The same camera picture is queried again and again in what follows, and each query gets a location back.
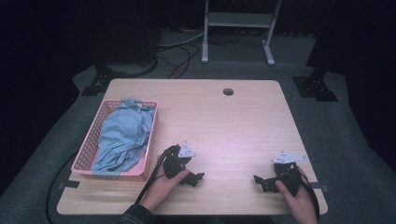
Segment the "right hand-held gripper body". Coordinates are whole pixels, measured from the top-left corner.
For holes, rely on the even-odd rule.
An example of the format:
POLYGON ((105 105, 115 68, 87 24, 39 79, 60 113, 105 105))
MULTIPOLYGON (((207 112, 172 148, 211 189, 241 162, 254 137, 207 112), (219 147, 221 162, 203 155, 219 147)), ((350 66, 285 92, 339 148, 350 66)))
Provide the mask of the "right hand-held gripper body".
POLYGON ((277 157, 272 159, 277 179, 286 186, 292 196, 297 194, 302 181, 297 161, 306 161, 307 159, 308 157, 305 155, 288 151, 281 151, 277 157))

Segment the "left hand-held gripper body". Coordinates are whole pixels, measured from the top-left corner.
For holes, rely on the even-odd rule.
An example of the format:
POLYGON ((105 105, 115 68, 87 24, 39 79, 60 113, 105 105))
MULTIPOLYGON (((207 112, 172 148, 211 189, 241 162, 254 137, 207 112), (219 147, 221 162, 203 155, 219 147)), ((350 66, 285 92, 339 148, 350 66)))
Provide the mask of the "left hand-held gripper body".
POLYGON ((186 141, 181 145, 171 146, 163 162, 165 175, 171 179, 186 169, 186 164, 196 155, 186 141))

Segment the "light blue shirt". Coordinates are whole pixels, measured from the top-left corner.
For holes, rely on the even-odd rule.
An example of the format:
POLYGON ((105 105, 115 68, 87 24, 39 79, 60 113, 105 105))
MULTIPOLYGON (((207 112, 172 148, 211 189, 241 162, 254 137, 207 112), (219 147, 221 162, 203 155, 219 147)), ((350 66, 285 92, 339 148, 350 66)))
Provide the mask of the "light blue shirt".
POLYGON ((104 120, 98 141, 94 172, 126 172, 135 166, 148 147, 155 107, 123 100, 104 120))

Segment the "pink plastic basket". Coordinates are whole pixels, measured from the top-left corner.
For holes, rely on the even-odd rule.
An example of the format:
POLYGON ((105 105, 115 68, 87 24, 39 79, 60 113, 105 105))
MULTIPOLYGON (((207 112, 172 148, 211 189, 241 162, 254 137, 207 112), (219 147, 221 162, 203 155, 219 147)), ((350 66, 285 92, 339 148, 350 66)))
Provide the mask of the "pink plastic basket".
POLYGON ((123 100, 112 99, 103 101, 92 121, 79 152, 73 162, 71 170, 74 174, 83 175, 88 179, 122 180, 122 181, 146 181, 149 178, 149 166, 151 161, 151 145, 156 131, 156 121, 158 119, 158 107, 155 102, 136 100, 139 105, 152 105, 155 107, 154 120, 151 134, 148 139, 148 147, 142 150, 139 162, 126 172, 94 172, 92 165, 98 155, 98 141, 102 125, 107 116, 113 112, 123 100))

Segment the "person's left hand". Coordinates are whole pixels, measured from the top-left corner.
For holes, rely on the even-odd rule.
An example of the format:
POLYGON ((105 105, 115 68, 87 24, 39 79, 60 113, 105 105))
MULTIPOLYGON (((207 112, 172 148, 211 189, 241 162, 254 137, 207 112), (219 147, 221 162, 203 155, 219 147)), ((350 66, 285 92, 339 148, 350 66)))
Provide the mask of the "person's left hand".
POLYGON ((147 208, 151 213, 167 199, 174 188, 190 173, 188 169, 181 171, 172 178, 168 178, 161 167, 156 174, 153 183, 148 188, 140 205, 147 208))

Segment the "person's right hand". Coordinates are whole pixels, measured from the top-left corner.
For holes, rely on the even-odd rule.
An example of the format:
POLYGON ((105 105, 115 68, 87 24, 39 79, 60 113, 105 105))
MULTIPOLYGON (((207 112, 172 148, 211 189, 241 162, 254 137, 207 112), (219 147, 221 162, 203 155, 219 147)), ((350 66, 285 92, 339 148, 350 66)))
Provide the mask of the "person's right hand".
POLYGON ((299 174, 304 184, 299 187, 295 196, 292 196, 287 187, 280 181, 276 181, 276 187, 283 196, 290 214, 297 224, 318 224, 315 206, 310 192, 308 179, 302 168, 298 167, 299 174))

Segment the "black tape strip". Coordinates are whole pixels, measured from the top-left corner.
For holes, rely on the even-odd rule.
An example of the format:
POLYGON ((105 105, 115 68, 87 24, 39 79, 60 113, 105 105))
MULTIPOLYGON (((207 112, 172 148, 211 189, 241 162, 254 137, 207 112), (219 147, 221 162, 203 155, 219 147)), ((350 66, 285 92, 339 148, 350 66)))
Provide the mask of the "black tape strip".
POLYGON ((61 181, 57 188, 58 189, 64 189, 64 188, 73 188, 73 189, 77 189, 79 185, 79 181, 74 181, 74 180, 65 180, 65 181, 61 181))
POLYGON ((326 185, 322 185, 319 182, 310 182, 310 186, 312 189, 321 189, 322 192, 328 192, 329 188, 326 185))

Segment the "black stand base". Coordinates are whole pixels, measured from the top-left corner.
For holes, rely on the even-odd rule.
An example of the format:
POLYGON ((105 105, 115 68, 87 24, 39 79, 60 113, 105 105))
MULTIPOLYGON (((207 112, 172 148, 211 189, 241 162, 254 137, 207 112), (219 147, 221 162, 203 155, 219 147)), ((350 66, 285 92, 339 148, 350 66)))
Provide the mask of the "black stand base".
POLYGON ((303 98, 315 98, 318 102, 337 102, 335 94, 330 91, 323 80, 313 77, 293 77, 294 84, 303 98))
POLYGON ((95 96, 99 92, 105 92, 111 80, 123 75, 122 72, 111 69, 106 62, 95 63, 94 68, 96 69, 96 75, 92 83, 84 88, 82 96, 95 96))

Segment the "white metal stand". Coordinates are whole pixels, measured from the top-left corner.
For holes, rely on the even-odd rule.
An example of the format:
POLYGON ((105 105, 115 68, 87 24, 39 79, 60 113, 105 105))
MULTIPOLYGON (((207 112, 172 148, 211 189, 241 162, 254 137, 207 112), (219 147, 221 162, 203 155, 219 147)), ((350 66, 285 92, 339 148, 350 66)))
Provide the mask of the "white metal stand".
POLYGON ((267 63, 270 66, 276 64, 270 42, 276 26, 278 12, 282 0, 276 0, 276 5, 272 14, 249 14, 249 13, 232 13, 232 12, 212 12, 209 10, 209 0, 205 0, 204 14, 204 33, 202 42, 202 63, 209 62, 208 53, 208 32, 212 27, 242 27, 242 28, 262 28, 267 30, 267 36, 262 41, 267 63))

